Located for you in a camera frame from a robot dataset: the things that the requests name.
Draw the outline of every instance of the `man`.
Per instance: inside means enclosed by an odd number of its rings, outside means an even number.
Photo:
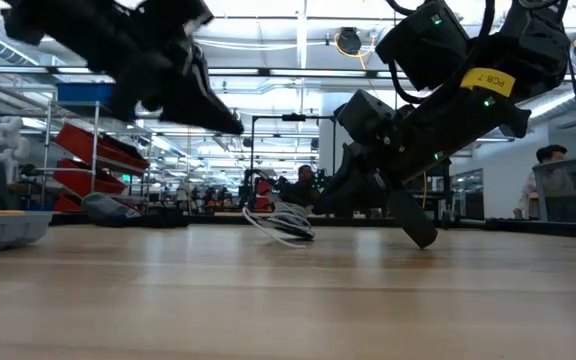
[[[302,165],[297,170],[297,175],[297,182],[281,192],[281,200],[304,207],[310,206],[319,198],[319,192],[313,187],[315,173],[310,165]]]
[[[549,145],[537,150],[535,154],[537,156],[537,161],[539,164],[545,164],[555,161],[565,160],[566,153],[568,149],[561,145]],[[555,170],[550,176],[542,179],[544,181],[544,187],[548,189],[572,189],[572,181],[567,174],[563,172],[563,169]],[[537,193],[537,182],[535,180],[535,173],[530,171],[528,174],[528,179],[526,184],[521,190],[521,197],[519,199],[519,205],[515,208],[514,215],[518,219],[528,219],[530,218],[530,194]]]

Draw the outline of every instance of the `desk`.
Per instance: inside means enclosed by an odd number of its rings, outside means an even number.
[[[0,360],[576,359],[576,239],[51,228],[0,253]]]

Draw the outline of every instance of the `gray tray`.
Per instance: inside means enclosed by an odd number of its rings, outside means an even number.
[[[0,251],[22,247],[46,235],[52,213],[28,212],[24,215],[0,215]]]

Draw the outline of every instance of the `wooden table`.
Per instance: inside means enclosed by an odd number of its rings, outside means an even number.
[[[0,253],[0,360],[576,359],[576,239],[52,228]]]

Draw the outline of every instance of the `yellow label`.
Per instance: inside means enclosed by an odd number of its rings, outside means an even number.
[[[510,97],[515,86],[515,78],[499,70],[474,68],[470,69],[461,80],[461,87],[472,90],[475,86]]]

